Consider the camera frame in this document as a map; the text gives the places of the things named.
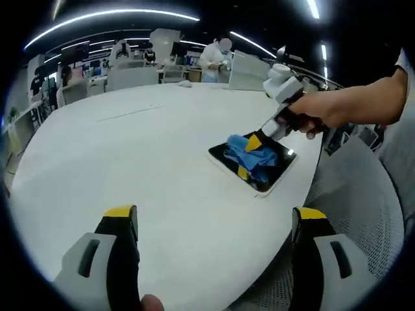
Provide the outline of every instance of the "white lab coat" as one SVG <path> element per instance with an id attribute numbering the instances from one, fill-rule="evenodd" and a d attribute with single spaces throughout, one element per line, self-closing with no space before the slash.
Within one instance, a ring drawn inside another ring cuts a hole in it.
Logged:
<path id="1" fill-rule="evenodd" d="M 213 63 L 221 63 L 225 60 L 225 56 L 219 49 L 219 43 L 210 43 L 204 48 L 202 55 L 200 55 L 199 66 L 202 68 L 202 75 L 218 80 L 219 72 L 217 70 L 209 69 L 208 67 Z"/>
<path id="2" fill-rule="evenodd" d="M 126 51 L 129 55 L 129 57 L 121 56 L 120 58 L 117 59 L 117 52 L 120 51 L 123 48 L 123 43 L 126 44 L 125 48 L 126 48 Z M 110 62 L 109 62 L 110 67 L 115 66 L 117 63 L 123 62 L 123 60 L 129 60 L 129 59 L 132 59 L 131 48 L 125 40 L 120 40 L 120 41 L 117 42 L 117 44 L 114 44 L 112 46 L 111 55 L 110 55 Z"/>

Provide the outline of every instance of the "yellow tab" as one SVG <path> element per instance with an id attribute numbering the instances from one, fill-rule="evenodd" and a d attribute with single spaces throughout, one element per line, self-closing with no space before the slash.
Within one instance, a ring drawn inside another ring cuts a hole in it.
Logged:
<path id="1" fill-rule="evenodd" d="M 242 178 L 243 180 L 248 179 L 248 171 L 241 165 L 239 165 L 239 168 L 238 168 L 238 176 Z"/>
<path id="2" fill-rule="evenodd" d="M 252 134 L 252 136 L 249 138 L 248 144 L 245 146 L 245 152 L 249 152 L 252 150 L 258 149 L 262 145 L 261 141 L 257 137 L 257 135 Z"/>
<path id="3" fill-rule="evenodd" d="M 325 214 L 318 209 L 309 209 L 308 207 L 297 207 L 300 211 L 301 219 L 321 219 L 327 218 Z"/>
<path id="4" fill-rule="evenodd" d="M 113 209 L 108 209 L 104 217 L 129 217 L 130 216 L 130 209 L 133 207 L 132 204 L 130 205 L 122 205 L 114 207 Z"/>

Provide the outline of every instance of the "blue cloth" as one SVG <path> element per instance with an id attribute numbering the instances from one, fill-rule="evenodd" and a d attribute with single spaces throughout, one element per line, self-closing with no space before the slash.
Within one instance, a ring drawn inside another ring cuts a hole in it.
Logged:
<path id="1" fill-rule="evenodd" d="M 218 80 L 214 76 L 209 76 L 205 73 L 202 74 L 202 82 L 204 83 L 218 83 Z"/>
<path id="2" fill-rule="evenodd" d="M 229 150 L 225 150 L 224 156 L 244 167 L 251 177 L 262 182 L 267 182 L 265 167 L 277 164 L 277 153 L 268 147 L 260 147 L 257 150 L 245 152 L 248 139 L 240 135 L 230 135 L 226 144 Z"/>

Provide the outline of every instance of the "computer monitor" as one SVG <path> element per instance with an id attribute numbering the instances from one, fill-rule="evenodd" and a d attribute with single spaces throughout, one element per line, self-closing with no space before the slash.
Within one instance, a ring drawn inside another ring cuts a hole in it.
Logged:
<path id="1" fill-rule="evenodd" d="M 42 78 L 46 78 L 58 71 L 58 64 L 56 62 L 47 62 L 42 66 L 39 66 L 38 71 Z"/>
<path id="2" fill-rule="evenodd" d="M 186 49 L 180 42 L 173 42 L 173 48 L 171 49 L 171 54 L 177 55 L 178 57 L 184 57 L 186 55 Z"/>
<path id="3" fill-rule="evenodd" d="M 61 65 L 70 65 L 89 57 L 88 45 L 77 45 L 76 47 L 70 47 L 62 51 L 62 63 Z"/>
<path id="4" fill-rule="evenodd" d="M 101 66 L 101 61 L 100 60 L 93 60 L 89 66 L 91 68 L 99 68 Z"/>

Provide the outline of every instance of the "human hand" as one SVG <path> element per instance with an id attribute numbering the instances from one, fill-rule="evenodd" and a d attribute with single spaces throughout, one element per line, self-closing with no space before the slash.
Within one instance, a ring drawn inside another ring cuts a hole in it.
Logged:
<path id="1" fill-rule="evenodd" d="M 150 294 L 144 295 L 141 300 L 141 307 L 143 311 L 164 311 L 164 307 L 160 299 Z"/>
<path id="2" fill-rule="evenodd" d="M 211 70 L 218 70 L 219 67 L 220 67 L 220 64 L 219 63 L 211 63 L 209 65 L 209 69 L 211 69 Z"/>
<path id="3" fill-rule="evenodd" d="M 347 122 L 345 113 L 340 109 L 342 93 L 338 91 L 324 91 L 307 94 L 289 106 L 289 109 L 296 113 L 304 113 L 310 117 L 320 118 L 329 128 L 336 128 Z M 300 128 L 302 133 L 306 133 L 308 139 L 313 139 L 317 133 L 316 124 L 309 120 Z"/>
<path id="4" fill-rule="evenodd" d="M 223 63 L 219 65 L 219 73 L 222 73 L 223 71 L 226 71 L 226 65 L 224 65 Z"/>

